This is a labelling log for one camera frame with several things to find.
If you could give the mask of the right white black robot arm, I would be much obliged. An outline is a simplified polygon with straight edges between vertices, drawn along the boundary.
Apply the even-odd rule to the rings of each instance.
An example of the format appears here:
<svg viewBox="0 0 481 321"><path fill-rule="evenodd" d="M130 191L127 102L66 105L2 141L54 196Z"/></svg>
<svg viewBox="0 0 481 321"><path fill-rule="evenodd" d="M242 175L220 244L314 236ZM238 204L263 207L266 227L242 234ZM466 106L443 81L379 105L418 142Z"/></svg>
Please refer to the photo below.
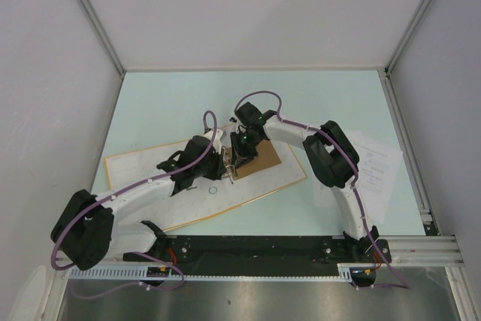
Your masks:
<svg viewBox="0 0 481 321"><path fill-rule="evenodd" d="M279 111L262 113L250 102L234 109L237 129L230 135L231 164L239 169L258 156L263 141L280 141L303 150L316 179L333 189L334 198L343 212L343 232L348 256L363 262L374 252L379 237L356 189L359 178L359 155L343 130L334 121L316 128L283 119Z"/></svg>

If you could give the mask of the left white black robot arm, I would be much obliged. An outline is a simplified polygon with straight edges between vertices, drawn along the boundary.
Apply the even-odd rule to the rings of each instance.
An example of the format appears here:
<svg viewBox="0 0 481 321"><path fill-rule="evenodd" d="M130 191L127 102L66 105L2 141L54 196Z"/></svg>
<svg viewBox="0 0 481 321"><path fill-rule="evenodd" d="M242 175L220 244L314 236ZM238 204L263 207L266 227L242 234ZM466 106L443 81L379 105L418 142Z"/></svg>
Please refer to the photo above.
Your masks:
<svg viewBox="0 0 481 321"><path fill-rule="evenodd" d="M124 219L151 204L192 187L198 178L221 180L222 130L210 129L187 142L156 170L140 179L102 195L81 189L72 195L50 233L54 243L50 263L63 271L82 271L97 265L110 254L139 252L156 261L165 255L166 243L149 220L126 226Z"/></svg>

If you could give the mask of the metal lever arch mechanism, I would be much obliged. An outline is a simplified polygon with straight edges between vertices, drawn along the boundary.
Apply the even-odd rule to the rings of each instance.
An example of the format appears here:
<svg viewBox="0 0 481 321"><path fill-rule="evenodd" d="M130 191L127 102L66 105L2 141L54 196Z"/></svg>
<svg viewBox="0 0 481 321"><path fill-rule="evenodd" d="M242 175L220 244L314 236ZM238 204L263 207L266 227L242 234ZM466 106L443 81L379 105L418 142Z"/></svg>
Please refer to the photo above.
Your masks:
<svg viewBox="0 0 481 321"><path fill-rule="evenodd" d="M223 179L228 179L231 184L234 183L237 176L236 171L237 156L231 148L222 147L222 162L225 167Z"/></svg>

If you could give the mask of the yellow lever arch folder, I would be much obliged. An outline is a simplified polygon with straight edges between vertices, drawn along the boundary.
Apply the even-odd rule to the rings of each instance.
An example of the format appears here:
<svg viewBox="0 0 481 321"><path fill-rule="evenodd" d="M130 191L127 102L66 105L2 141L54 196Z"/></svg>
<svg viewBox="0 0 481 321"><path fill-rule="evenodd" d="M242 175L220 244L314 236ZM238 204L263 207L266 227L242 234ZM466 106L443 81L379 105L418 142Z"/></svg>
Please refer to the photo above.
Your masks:
<svg viewBox="0 0 481 321"><path fill-rule="evenodd" d="M92 187L101 193L118 189L155 171L156 165L182 150L201 132L201 125L170 126L163 130L132 131L112 128ZM157 201L129 218L148 219L171 234L231 235L252 231L247 221L255 206L269 205L288 190L296 190L308 176L292 148L273 143L282 163L233 184L228 179L198 178L191 189Z"/></svg>

